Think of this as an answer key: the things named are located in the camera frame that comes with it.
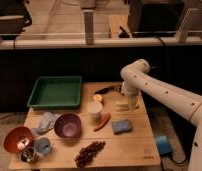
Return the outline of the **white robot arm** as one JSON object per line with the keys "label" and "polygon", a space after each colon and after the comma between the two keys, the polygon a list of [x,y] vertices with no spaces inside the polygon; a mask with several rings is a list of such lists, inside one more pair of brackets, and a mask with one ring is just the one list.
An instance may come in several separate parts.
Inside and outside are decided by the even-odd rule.
{"label": "white robot arm", "polygon": [[149,63],[144,59],[121,69],[122,93],[133,98],[139,91],[147,93],[196,127],[188,171],[202,171],[202,96],[148,75]]}

